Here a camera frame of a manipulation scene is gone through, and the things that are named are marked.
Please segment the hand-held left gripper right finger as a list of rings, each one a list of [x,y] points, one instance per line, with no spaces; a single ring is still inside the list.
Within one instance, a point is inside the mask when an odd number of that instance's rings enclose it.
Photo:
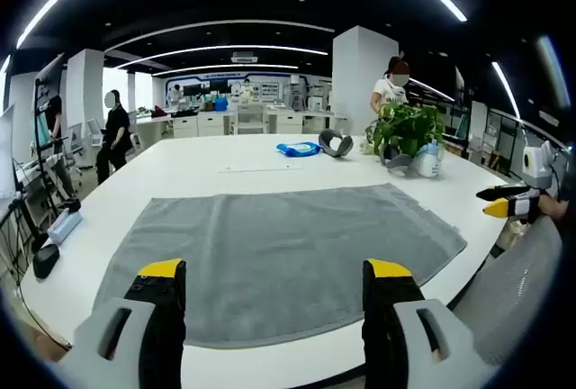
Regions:
[[[398,263],[364,262],[363,311],[366,388],[482,388],[495,373],[469,328]]]

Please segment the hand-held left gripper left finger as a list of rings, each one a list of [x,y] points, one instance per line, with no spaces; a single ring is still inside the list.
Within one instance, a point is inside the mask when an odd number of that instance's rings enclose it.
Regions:
[[[186,263],[143,267],[123,297],[94,308],[58,362],[67,388],[180,388]]]

